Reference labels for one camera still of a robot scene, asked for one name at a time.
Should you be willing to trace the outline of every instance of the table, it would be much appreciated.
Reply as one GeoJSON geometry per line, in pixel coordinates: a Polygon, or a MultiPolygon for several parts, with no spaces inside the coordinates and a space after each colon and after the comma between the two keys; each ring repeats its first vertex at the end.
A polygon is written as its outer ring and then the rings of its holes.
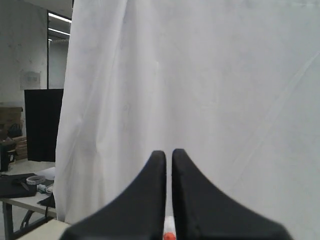
{"type": "MultiPolygon", "coordinates": [[[[10,170],[5,174],[16,175],[16,174],[26,174],[35,173],[40,170],[44,170],[53,167],[52,162],[31,162],[27,160],[22,160],[10,167],[10,170]]],[[[45,214],[46,207],[37,204],[39,201],[44,200],[48,197],[46,194],[36,193],[35,196],[31,197],[20,197],[20,198],[1,198],[3,220],[4,220],[4,235],[5,240],[16,240],[23,235],[33,231],[34,229],[46,224],[48,220],[56,217],[56,210],[54,208],[48,208],[47,218],[42,217],[39,220],[30,223],[30,218],[33,213],[45,214]],[[13,217],[12,217],[12,206],[17,206],[23,209],[27,209],[27,213],[22,220],[20,230],[14,232],[13,227],[13,217]]]]}
{"type": "Polygon", "coordinates": [[[19,240],[58,240],[67,227],[69,227],[69,224],[65,222],[51,220],[48,223],[19,238],[19,240]]]}

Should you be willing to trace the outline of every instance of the fluorescent light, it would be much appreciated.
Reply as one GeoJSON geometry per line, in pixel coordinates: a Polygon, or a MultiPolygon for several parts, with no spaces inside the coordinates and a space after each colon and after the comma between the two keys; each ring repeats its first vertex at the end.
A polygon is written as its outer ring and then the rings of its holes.
{"type": "Polygon", "coordinates": [[[53,29],[53,28],[48,28],[48,29],[49,29],[50,31],[53,31],[53,32],[56,32],[56,33],[60,33],[60,34],[64,34],[64,35],[70,36],[69,33],[66,33],[66,32],[64,32],[64,31],[55,30],[55,29],[53,29]]]}
{"type": "Polygon", "coordinates": [[[55,15],[53,13],[48,13],[49,17],[52,17],[52,18],[55,18],[55,19],[59,19],[61,21],[64,21],[64,22],[67,22],[67,23],[71,23],[72,21],[67,19],[67,18],[64,18],[62,16],[58,16],[58,15],[55,15]]]}

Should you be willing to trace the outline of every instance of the small orange item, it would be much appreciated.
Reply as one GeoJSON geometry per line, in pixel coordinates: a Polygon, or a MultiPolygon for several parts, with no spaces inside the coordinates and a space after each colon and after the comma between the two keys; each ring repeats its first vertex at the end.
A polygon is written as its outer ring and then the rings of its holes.
{"type": "Polygon", "coordinates": [[[163,235],[164,240],[176,240],[176,236],[172,232],[167,232],[163,235]]]}

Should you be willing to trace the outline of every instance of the white curtain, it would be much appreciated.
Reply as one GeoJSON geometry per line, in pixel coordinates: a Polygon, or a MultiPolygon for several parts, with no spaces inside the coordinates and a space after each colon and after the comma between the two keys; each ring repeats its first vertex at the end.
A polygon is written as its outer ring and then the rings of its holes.
{"type": "Polygon", "coordinates": [[[228,195],[320,239],[320,0],[77,0],[56,147],[58,219],[184,148],[228,195]]]}

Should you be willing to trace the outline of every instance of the white wall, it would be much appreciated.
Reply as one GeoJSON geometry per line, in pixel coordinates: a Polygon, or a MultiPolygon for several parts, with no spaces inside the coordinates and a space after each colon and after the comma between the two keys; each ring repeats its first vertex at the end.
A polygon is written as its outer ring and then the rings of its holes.
{"type": "Polygon", "coordinates": [[[47,11],[0,0],[0,107],[24,107],[23,72],[40,73],[40,87],[47,88],[47,11]]]}
{"type": "Polygon", "coordinates": [[[49,88],[63,89],[67,67],[68,43],[50,42],[49,45],[49,88]]]}

